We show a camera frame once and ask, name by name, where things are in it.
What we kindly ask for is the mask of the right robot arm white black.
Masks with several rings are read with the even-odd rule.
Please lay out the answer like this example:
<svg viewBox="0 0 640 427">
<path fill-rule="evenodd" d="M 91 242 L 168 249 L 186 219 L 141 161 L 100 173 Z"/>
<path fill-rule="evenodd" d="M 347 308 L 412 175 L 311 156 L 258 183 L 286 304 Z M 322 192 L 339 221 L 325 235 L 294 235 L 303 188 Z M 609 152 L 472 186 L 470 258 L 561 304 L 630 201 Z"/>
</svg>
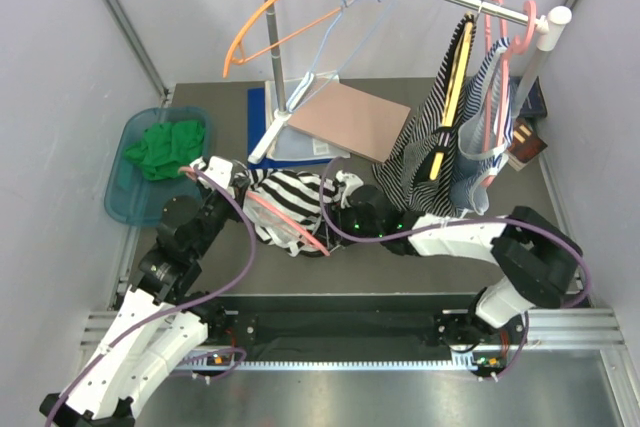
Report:
<svg viewBox="0 0 640 427">
<path fill-rule="evenodd" d="M 534 307 L 568 306 L 568 287 L 583 261 L 572 239 L 526 206 L 506 216 L 468 220 L 400 212 L 379 189 L 364 185 L 340 201 L 323 203 L 321 213 L 347 243 L 380 244 L 397 256 L 448 256 L 498 266 L 502 278 L 481 290 L 467 314 L 467 331 L 481 343 Z"/>
</svg>

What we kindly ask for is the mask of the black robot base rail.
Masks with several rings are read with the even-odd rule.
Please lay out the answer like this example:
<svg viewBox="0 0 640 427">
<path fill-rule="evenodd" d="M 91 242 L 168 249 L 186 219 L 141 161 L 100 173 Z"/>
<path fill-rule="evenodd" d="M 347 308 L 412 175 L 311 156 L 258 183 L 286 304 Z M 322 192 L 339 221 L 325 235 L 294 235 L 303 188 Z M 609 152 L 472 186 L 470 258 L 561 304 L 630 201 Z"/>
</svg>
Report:
<svg viewBox="0 0 640 427">
<path fill-rule="evenodd" d="M 409 337 L 428 346 L 480 344 L 500 335 L 515 339 L 519 316 L 500 327 L 482 320 L 478 294 L 222 295 L 214 311 L 225 312 L 240 344 L 276 339 L 381 339 Z"/>
</svg>

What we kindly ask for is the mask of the black white striped tank top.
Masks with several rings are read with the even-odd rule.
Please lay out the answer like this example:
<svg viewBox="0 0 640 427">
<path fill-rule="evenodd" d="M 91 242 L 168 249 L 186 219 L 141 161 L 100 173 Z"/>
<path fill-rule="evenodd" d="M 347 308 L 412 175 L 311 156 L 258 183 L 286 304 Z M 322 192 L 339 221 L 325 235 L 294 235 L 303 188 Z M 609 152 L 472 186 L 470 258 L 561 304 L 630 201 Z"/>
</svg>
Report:
<svg viewBox="0 0 640 427">
<path fill-rule="evenodd" d="M 254 225 L 259 242 L 278 247 L 290 256 L 325 257 L 333 250 L 326 236 L 321 208 L 339 201 L 334 179 L 290 169 L 246 171 L 248 191 L 258 198 L 245 202 L 243 211 Z"/>
</svg>

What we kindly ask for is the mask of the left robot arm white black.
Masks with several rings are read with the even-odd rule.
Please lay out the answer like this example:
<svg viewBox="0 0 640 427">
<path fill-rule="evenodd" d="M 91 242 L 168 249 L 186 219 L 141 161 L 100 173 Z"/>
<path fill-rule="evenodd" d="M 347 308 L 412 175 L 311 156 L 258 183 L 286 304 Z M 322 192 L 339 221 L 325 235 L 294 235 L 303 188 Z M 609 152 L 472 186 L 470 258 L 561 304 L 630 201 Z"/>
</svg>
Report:
<svg viewBox="0 0 640 427">
<path fill-rule="evenodd" d="M 195 168 L 201 196 L 169 199 L 156 242 L 78 376 L 40 405 L 48 426 L 132 426 L 155 390 L 197 346 L 216 343 L 227 321 L 215 293 L 193 293 L 200 259 L 230 219 L 245 221 L 244 174 L 210 177 Z"/>
</svg>

